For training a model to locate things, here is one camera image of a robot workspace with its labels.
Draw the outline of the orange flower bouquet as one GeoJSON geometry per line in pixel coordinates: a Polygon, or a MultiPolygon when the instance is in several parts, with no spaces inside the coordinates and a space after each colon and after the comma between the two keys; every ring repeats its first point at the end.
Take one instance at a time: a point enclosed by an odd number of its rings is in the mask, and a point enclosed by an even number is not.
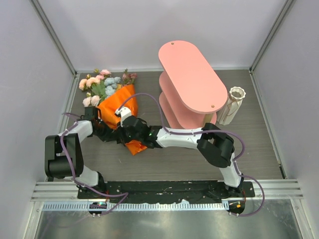
{"type": "MultiPolygon", "coordinates": [[[[138,114],[138,103],[132,97],[136,93],[135,80],[136,73],[129,73],[127,70],[123,72],[121,77],[113,76],[109,70],[95,70],[96,75],[88,74],[80,80],[79,89],[86,93],[86,97],[82,101],[84,107],[94,106],[101,110],[100,118],[110,128],[117,131],[117,124],[120,118],[115,115],[116,109],[121,105],[128,107],[133,116],[138,114]]],[[[125,143],[124,146],[135,155],[147,147],[140,142],[133,140],[125,143]]]]}

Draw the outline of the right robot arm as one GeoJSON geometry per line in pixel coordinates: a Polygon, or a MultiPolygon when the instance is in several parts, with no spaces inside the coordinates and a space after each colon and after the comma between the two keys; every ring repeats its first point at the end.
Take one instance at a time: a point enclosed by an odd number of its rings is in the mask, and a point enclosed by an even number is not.
{"type": "Polygon", "coordinates": [[[121,119],[117,131],[123,143],[135,140],[151,149],[181,147],[198,150],[209,164],[219,168],[229,196],[238,196],[243,191],[242,173],[234,162],[234,140],[214,124],[206,123],[195,129],[174,129],[148,126],[144,120],[129,116],[121,119]]]}

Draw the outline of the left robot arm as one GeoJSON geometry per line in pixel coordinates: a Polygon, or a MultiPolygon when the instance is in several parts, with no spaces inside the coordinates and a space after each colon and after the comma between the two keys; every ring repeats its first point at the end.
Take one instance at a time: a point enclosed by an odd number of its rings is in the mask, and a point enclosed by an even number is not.
{"type": "Polygon", "coordinates": [[[94,135],[103,142],[114,141],[117,137],[115,130],[101,119],[79,120],[64,132],[47,136],[44,170],[47,177],[71,180],[100,199],[106,193],[103,176],[85,166],[81,149],[81,142],[94,135]]]}

